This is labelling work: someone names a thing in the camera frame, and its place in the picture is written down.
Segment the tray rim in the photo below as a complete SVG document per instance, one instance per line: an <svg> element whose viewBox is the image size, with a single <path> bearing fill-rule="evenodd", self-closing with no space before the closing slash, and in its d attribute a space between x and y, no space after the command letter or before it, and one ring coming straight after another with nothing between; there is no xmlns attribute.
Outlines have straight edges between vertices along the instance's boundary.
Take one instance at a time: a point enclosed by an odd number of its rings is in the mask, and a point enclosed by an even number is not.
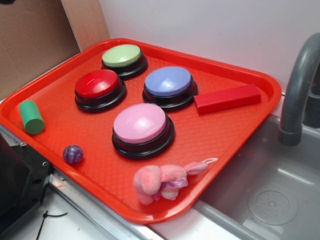
<svg viewBox="0 0 320 240"><path fill-rule="evenodd" d="M205 67L201 66L203 69L197 68L197 70L207 72L207 73L212 73L212 69L220 69L220 71L224 70L223 76L221 75L219 76L229 78L232 80L235 80L234 75L245 74L247 75L247 77L251 76L246 79L246 83L255 84L258 88L263 89L268 96L268 103L264 107L263 111L261 111L259 114L255 116L254 121L252 120L252 124L248 124L250 126L246 126L245 129L241 132L241 134L236 138L235 143L233 143L232 146L229 147L220 156L220 159L222 159L222 161L218 161L214 164L212 169L214 169L215 172L212 174L206 173L203 176L203 178L201 179L201 182L206 183L205 186L202 185L202 187L199 187L198 185L195 188L193 188L191 193L188 194L184 198L184 200L180 202L180 204L175 205L166 214L164 213L146 214L146 213L134 211L134 216L132 216L127 207L125 207L119 200L111 197L113 196L112 193L110 192L106 193L105 189L103 189L102 187L100 187L95 183L92 183L92 181L88 177L80 175L78 172L75 172L72 167L66 168L64 164L60 164L61 161L54 161L52 163L59 171L61 171L63 167L62 172L65 173L67 177L75 181L84 189L86 190L89 189L89 192L91 192L91 194L92 192L94 192L95 194L93 195L97 199L99 199L104 204L112 208L116 213L120 214L125 219L130 220L132 222L140 223L140 224L153 224L153 223L163 222L178 214L184 213L191 207L191 205L197 200L201 192L204 191L204 189L210 184L210 182L215 178L215 176L222 170L222 168L231 159L231 157L228 157L228 156L233 156L239 150L239 148L243 145L243 143L253 134L253 132L258 128L258 126L265 120L265 118L277 105L277 103L281 98L282 90L279 83L274 78L262 72L250 70L250 69L239 67L239 66L234 66L228 63L218 62L218 61L203 58L203 57L190 55L187 53L178 52L175 50L170 50L170 49L159 47L159 46L154 46L148 43L143 43L143 42L135 41L132 39L114 38L114 39L109 39L106 41L99 42L89 47L85 51L76 54L75 56L71 57L67 61L56 66L52 70L39 76L34 81L28 83L24 87L20 88L16 92L9 95L0 104L0 124L3 125L5 128L7 128L15 136L20 138L22 141L26 142L28 145L35 148L39 153L44 155L46 158L48 158L47 156L50 156L53 159L58 159L58 158L60 159L61 156L58 156L57 154L53 154L48 147L45 147L42 144L39 144L37 141L35 141L32 138L32 136L28 135L26 132L17 128L12 122L9 121L9 119L6 118L6 116L9 116L10 110L17 105L14 102L20 103L21 101L35 94L38 89L42 89L43 87L48 86L52 81L54 81L54 79L58 79L59 76L61 77L64 75L64 73L68 72L70 70L70 67L72 67L72 69L77 67L78 61L87 59L88 57L95 55L97 52L105 51L106 50L105 47L109 43L113 43L117 45L125 44L125 43L138 45L146 56L150 54L157 55L158 56L157 58L159 59L163 58L162 60L167 61L165 56L169 55L172 57L171 61L174 59L179 59L181 61L185 60L181 65L188 68L194 68L193 65L196 63L198 63L199 65L200 64L205 65ZM28 95L22 96L23 95L22 93L25 93L25 92L28 92ZM104 200L104 198L106 197L108 198L109 202L106 202Z"/></svg>

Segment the small ball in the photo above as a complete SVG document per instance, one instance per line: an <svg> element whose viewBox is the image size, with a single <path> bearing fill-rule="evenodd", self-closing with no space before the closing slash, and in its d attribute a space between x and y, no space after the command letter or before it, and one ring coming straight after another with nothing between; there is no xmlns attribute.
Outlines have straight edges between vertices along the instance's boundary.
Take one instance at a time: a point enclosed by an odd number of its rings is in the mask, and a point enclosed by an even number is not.
<svg viewBox="0 0 320 240"><path fill-rule="evenodd" d="M69 145L63 150L63 159L68 164L77 164L84 158L84 151L78 145Z"/></svg>

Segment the brown cardboard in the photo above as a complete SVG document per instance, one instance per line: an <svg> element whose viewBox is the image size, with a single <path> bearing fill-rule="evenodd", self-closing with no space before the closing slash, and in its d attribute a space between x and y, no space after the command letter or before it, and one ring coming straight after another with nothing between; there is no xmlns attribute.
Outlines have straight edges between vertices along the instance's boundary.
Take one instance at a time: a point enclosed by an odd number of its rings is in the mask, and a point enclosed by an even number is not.
<svg viewBox="0 0 320 240"><path fill-rule="evenodd" d="M61 0L81 51L110 39L99 0Z"/></svg>
<svg viewBox="0 0 320 240"><path fill-rule="evenodd" d="M0 4L0 100L79 51L60 0Z"/></svg>

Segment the plastic tray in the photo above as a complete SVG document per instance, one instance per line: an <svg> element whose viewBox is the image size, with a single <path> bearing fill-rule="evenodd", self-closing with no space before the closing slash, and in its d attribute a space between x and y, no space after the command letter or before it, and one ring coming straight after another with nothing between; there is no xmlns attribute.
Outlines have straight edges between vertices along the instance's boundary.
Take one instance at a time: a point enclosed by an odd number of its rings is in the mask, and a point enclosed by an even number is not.
<svg viewBox="0 0 320 240"><path fill-rule="evenodd" d="M74 93L77 80L100 69L103 53L120 44L139 46L148 59L148 69L142 75L125 81L127 96L117 107L102 113L78 110ZM146 76L166 66L188 69L198 85L198 94L255 84L261 93L261 102L202 115L197 113L194 103L182 110L169 112L175 126L175 139L167 151L141 161L119 156L111 141L115 117L123 109L143 103ZM279 84L266 74L121 38L90 47L6 98L0 105L0 124L125 219L151 224L188 210L268 116L280 97ZM18 111L24 100L33 100L38 105L45 122L45 129L40 134L29 135L24 131ZM74 166L62 158L64 148L70 144L77 144L84 151L83 161ZM184 166L207 158L219 159L210 164L207 172L189 176L189 186L180 190L176 200L162 198L149 206L139 202L133 177L141 167Z"/></svg>

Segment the sink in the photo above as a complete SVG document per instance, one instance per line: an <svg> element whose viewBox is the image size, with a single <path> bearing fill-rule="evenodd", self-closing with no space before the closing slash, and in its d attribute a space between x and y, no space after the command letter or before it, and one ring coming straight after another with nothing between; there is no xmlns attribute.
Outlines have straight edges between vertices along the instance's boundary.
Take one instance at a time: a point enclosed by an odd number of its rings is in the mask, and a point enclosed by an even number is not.
<svg viewBox="0 0 320 240"><path fill-rule="evenodd" d="M279 122L268 116L194 208L241 239L319 239L320 132L303 126L301 143L284 146Z"/></svg>

